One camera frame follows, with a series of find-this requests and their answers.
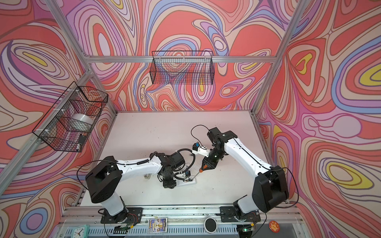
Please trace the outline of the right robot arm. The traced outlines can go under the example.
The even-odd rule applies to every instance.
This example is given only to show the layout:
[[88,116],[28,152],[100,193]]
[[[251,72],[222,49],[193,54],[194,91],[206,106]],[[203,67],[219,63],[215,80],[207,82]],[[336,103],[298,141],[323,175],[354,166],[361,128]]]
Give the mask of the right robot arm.
[[233,157],[254,179],[251,195],[236,200],[230,211],[220,208],[223,222],[229,217],[245,221],[249,214],[256,211],[267,213],[289,199],[289,188],[285,171],[280,166],[273,167],[251,152],[232,131],[221,132],[212,128],[207,136],[213,149],[202,161],[200,172],[214,170],[224,156]]

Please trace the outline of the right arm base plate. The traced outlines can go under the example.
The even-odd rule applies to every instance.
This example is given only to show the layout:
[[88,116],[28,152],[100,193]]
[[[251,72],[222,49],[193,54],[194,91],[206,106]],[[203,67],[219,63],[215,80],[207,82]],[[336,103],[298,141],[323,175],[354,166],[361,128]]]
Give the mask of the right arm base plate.
[[229,222],[252,222],[254,224],[261,221],[261,217],[258,211],[252,211],[249,213],[243,213],[235,206],[221,206],[219,213],[216,216],[221,218],[223,223]]

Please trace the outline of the orange handled screwdriver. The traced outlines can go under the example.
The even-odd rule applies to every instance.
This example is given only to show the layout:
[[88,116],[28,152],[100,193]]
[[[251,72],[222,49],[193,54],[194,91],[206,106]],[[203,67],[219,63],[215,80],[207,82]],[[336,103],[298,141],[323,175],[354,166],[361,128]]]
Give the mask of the orange handled screwdriver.
[[200,168],[199,171],[191,178],[192,181],[194,181],[196,179],[196,177],[203,172],[203,169]]

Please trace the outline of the round black white speaker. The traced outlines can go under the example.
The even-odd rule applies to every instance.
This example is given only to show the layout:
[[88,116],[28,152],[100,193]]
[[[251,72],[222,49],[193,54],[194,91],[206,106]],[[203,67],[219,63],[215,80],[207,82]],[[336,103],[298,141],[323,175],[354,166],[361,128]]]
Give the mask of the round black white speaker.
[[203,226],[207,233],[215,233],[217,230],[217,221],[212,217],[208,217],[204,220]]

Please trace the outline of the red round badge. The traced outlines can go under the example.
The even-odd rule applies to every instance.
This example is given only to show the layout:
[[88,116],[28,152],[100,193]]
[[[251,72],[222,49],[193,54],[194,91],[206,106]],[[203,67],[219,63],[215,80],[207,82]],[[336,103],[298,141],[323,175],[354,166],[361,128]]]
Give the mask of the red round badge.
[[268,227],[273,233],[279,233],[280,232],[280,225],[274,220],[269,222]]

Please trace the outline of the small black item in basket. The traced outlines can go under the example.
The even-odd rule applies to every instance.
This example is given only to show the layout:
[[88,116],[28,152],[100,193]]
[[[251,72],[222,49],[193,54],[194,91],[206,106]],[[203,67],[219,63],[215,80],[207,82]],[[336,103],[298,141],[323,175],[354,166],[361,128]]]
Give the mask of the small black item in basket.
[[83,144],[85,144],[85,141],[86,141],[86,136],[83,134],[80,134],[78,138],[78,145],[82,146]]

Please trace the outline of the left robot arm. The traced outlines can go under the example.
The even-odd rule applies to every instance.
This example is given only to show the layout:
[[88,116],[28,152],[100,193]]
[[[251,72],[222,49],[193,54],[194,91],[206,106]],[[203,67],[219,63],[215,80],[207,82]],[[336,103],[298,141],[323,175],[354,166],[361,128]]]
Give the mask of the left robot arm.
[[153,152],[149,157],[132,161],[116,160],[108,156],[86,175],[85,182],[91,202],[100,203],[102,224],[130,223],[141,221],[138,213],[131,212],[123,199],[118,196],[116,189],[121,181],[142,175],[158,175],[164,188],[175,188],[176,176],[185,167],[181,153],[172,155]]

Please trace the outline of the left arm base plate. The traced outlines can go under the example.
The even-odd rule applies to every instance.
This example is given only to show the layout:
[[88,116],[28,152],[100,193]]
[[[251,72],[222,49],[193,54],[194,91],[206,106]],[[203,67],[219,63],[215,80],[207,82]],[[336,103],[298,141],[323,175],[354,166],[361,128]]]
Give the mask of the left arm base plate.
[[117,215],[110,215],[109,212],[102,208],[98,211],[102,215],[102,224],[130,224],[136,225],[141,222],[143,208],[142,207],[127,207]]

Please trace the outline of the white remote control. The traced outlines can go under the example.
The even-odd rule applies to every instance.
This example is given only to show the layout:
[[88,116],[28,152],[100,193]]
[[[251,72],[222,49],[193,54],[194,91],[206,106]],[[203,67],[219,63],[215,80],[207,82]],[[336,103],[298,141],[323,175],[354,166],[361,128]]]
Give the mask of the white remote control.
[[177,186],[194,185],[196,184],[196,180],[192,178],[177,178],[176,183]]

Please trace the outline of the white tape roll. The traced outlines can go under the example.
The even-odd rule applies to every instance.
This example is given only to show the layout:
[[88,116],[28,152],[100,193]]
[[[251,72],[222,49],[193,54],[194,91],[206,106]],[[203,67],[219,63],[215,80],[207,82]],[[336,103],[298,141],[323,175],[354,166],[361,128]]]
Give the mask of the white tape roll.
[[77,114],[74,114],[73,116],[71,116],[71,118],[76,120],[76,121],[79,121],[79,122],[81,122],[81,123],[83,123],[85,125],[90,125],[91,126],[94,123],[94,120],[91,117],[89,117],[89,116],[87,116],[85,114],[79,114],[79,113],[77,113]]

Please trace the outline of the colourful card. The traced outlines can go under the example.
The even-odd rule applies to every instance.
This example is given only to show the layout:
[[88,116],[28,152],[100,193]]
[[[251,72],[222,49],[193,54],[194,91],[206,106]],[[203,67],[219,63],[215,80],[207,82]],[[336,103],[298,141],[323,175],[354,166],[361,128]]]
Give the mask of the colourful card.
[[167,218],[154,218],[148,221],[148,233],[166,233],[167,232]]

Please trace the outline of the small green clock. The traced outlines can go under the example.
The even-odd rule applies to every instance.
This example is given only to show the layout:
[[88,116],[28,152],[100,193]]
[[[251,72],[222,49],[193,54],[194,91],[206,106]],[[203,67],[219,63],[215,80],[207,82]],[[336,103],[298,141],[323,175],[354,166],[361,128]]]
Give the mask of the small green clock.
[[74,228],[71,238],[88,238],[89,228],[89,225],[82,225]]

